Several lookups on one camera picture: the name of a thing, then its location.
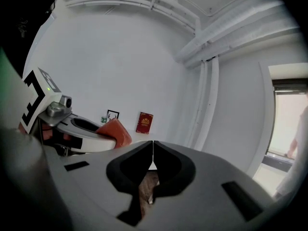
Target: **orange object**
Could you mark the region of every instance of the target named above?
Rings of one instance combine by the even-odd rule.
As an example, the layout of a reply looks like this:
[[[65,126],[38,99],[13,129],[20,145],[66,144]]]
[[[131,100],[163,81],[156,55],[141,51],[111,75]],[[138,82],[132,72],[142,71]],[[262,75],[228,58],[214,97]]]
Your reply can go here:
[[[96,133],[115,138],[115,149],[130,145],[132,142],[131,136],[117,118],[113,118],[111,121],[97,129]]]

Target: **book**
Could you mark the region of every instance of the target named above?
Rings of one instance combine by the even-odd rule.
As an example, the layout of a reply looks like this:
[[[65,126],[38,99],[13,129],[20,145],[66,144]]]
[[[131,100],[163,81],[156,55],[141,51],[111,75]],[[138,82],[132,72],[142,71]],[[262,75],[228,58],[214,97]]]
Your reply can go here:
[[[147,113],[144,113],[144,112],[140,112],[136,132],[137,133],[149,134],[152,119],[153,119],[153,115],[147,114]]]

